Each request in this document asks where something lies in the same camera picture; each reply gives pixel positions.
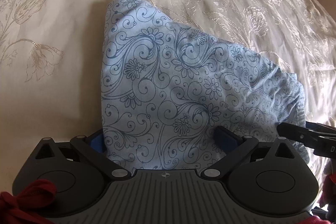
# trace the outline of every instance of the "cream bedspread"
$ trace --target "cream bedspread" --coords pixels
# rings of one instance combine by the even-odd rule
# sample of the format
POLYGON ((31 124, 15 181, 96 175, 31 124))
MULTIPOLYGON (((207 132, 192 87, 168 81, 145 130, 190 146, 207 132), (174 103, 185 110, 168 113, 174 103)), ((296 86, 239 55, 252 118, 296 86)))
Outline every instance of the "cream bedspread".
MULTIPOLYGON (((0 190, 11 190, 42 137, 65 141, 101 127, 101 51, 110 1, 0 0, 0 190)), ((297 73, 307 120, 335 126, 336 24, 316 0, 149 1, 178 22, 297 73)), ((325 161, 311 158, 320 179, 325 161)))

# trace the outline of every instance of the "grey ridged surface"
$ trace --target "grey ridged surface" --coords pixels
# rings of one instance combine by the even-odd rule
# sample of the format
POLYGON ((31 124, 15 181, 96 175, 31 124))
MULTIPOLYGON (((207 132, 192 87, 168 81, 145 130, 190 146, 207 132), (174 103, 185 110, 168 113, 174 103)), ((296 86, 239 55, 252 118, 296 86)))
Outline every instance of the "grey ridged surface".
POLYGON ((251 213, 233 202, 219 182, 199 178, 194 170, 138 170, 125 181, 113 182, 89 209, 55 224, 294 224, 308 213, 270 218, 251 213))

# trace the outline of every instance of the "black plastic device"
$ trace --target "black plastic device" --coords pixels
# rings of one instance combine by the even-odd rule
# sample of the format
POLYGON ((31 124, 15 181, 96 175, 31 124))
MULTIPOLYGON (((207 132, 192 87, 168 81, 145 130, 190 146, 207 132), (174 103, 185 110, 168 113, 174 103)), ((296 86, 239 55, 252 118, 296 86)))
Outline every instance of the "black plastic device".
POLYGON ((37 212, 56 224, 288 224, 310 216, 318 193, 314 175, 284 137, 262 143, 218 127, 218 146, 225 150, 227 136, 236 148, 200 175, 194 169, 131 175, 91 147, 101 134, 65 143, 43 138, 13 194, 39 178, 53 182, 55 202, 37 212))
POLYGON ((317 156, 336 159, 336 128, 321 123, 306 122, 306 127, 290 123, 277 126, 279 136, 303 143, 317 156))

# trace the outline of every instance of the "blue paisley fabric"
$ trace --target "blue paisley fabric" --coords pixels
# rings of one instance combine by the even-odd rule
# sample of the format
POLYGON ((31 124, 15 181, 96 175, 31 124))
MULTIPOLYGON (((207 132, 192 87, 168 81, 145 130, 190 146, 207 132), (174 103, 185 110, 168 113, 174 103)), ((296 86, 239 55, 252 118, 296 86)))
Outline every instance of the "blue paisley fabric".
POLYGON ((280 122, 305 125, 296 75, 145 0, 108 5, 101 96, 107 156, 131 172, 202 171, 225 155, 219 125, 266 142, 280 122))

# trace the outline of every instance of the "logo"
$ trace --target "logo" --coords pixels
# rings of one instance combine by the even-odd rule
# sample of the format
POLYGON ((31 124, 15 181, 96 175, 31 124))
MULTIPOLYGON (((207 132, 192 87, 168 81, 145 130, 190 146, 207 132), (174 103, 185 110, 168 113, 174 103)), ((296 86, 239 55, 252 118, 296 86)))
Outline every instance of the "logo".
POLYGON ((164 178, 167 178, 167 177, 169 177, 170 176, 170 174, 169 173, 167 173, 167 172, 164 172, 164 173, 162 173, 161 174, 164 178))

